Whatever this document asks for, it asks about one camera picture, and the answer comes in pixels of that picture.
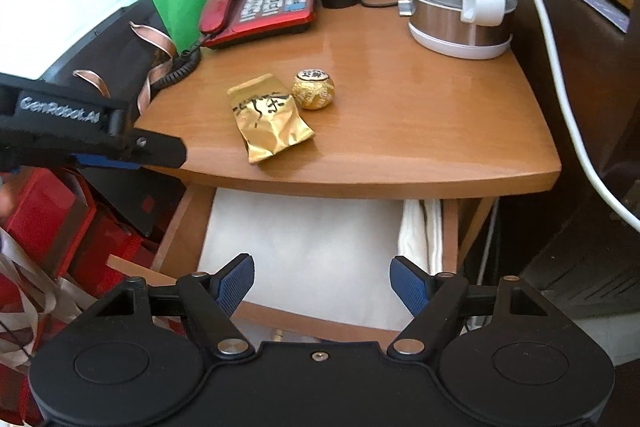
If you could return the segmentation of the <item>person's left hand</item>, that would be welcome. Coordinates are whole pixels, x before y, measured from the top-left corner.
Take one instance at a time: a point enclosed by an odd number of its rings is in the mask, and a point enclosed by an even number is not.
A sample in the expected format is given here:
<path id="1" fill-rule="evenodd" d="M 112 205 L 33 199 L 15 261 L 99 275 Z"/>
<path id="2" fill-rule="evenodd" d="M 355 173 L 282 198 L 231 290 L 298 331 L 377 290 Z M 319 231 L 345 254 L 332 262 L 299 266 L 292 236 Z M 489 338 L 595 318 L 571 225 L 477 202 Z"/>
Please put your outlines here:
<path id="1" fill-rule="evenodd" d="M 20 182 L 16 176 L 5 176 L 0 186 L 0 217 L 8 217 L 15 207 L 17 196 L 20 194 Z"/>

